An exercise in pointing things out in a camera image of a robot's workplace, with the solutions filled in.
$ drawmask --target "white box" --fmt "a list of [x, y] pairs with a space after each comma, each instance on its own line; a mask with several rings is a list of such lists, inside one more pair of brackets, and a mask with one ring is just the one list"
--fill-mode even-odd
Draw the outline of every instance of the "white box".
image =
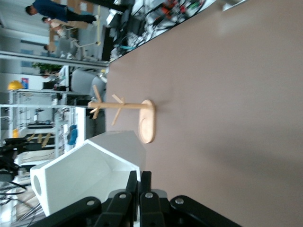
[[59, 158], [31, 168], [31, 183], [49, 216], [88, 196], [106, 201], [125, 189], [130, 171], [140, 180], [146, 151], [133, 131], [106, 132]]

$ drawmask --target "blue shirt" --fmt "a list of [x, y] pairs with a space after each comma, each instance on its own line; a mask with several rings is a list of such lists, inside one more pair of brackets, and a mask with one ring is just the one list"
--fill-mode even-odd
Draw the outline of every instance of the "blue shirt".
[[38, 13], [43, 16], [67, 22], [65, 5], [58, 4], [51, 0], [36, 0], [33, 6]]

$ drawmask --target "blue object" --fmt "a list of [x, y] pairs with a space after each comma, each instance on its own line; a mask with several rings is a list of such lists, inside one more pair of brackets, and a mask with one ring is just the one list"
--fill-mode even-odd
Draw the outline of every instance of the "blue object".
[[76, 139], [78, 137], [78, 129], [76, 125], [72, 125], [70, 127], [70, 133], [67, 135], [67, 144], [69, 145], [75, 145], [76, 144]]

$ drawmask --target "dark pants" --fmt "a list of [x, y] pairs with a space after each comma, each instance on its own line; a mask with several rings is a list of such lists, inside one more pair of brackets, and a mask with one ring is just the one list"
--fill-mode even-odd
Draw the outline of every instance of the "dark pants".
[[96, 20], [93, 15], [79, 15], [77, 13], [71, 12], [68, 8], [66, 10], [66, 17], [68, 21], [84, 21], [89, 24]]

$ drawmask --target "person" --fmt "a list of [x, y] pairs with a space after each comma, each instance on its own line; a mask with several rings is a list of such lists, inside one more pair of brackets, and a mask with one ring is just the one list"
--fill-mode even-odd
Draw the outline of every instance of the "person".
[[51, 51], [51, 50], [50, 50], [49, 44], [44, 45], [44, 46], [43, 46], [43, 49], [45, 49], [46, 51], [54, 52], [54, 51]]
[[88, 23], [83, 22], [83, 21], [68, 21], [68, 22], [64, 22], [64, 21], [60, 21], [58, 19], [51, 19], [52, 22], [54, 23], [58, 23], [61, 26], [66, 26], [66, 27], [75, 27], [75, 28], [81, 28], [81, 29], [86, 29], [88, 26]]
[[50, 78], [50, 80], [56, 80], [59, 77], [59, 71], [40, 70], [40, 76]]
[[30, 16], [39, 13], [43, 16], [50, 17], [51, 19], [58, 19], [63, 22], [84, 21], [89, 24], [97, 25], [99, 19], [98, 15], [79, 15], [70, 11], [66, 5], [58, 4], [51, 0], [35, 0], [32, 5], [25, 7], [25, 11]]
[[56, 22], [53, 22], [53, 20], [49, 17], [43, 17], [42, 18], [43, 23], [49, 24], [52, 28], [52, 30], [56, 31], [56, 33], [60, 37], [65, 37], [66, 36], [66, 31], [63, 29], [63, 27]]

